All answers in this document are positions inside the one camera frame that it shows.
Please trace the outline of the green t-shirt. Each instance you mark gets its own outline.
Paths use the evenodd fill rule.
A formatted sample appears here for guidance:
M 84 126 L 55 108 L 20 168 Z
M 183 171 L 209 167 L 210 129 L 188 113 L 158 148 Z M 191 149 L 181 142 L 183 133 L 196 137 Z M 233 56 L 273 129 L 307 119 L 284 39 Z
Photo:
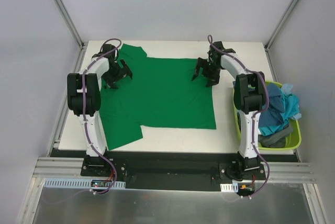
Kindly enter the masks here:
M 102 83 L 99 110 L 109 150 L 143 138 L 142 126 L 216 128 L 212 88 L 203 76 L 192 81 L 196 59 L 151 58 L 141 48 L 123 44 L 119 56 L 133 77 Z

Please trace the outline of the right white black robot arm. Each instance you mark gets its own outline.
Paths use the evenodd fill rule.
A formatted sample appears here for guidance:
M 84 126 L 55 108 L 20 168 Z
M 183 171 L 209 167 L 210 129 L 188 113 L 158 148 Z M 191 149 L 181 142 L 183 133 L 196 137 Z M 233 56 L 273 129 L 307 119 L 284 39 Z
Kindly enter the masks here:
M 226 70 L 234 78 L 233 103 L 240 115 L 241 142 L 239 155 L 244 159 L 259 156 L 259 118 L 269 107 L 269 95 L 261 72 L 248 69 L 237 57 L 234 49 L 226 49 L 221 41 L 208 36 L 209 51 L 206 59 L 198 58 L 192 76 L 200 74 L 207 79 L 206 87 L 217 85 L 220 72 Z

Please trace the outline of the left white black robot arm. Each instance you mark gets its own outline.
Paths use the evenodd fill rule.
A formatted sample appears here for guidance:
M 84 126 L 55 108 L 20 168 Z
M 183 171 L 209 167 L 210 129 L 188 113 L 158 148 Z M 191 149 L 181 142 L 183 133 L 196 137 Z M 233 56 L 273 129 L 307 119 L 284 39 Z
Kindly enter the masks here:
M 118 81 L 126 77 L 133 78 L 128 64 L 119 58 L 119 47 L 105 41 L 83 70 L 67 75 L 68 108 L 81 124 L 86 154 L 91 157 L 102 156 L 107 150 L 99 115 L 102 105 L 101 89 L 117 89 Z

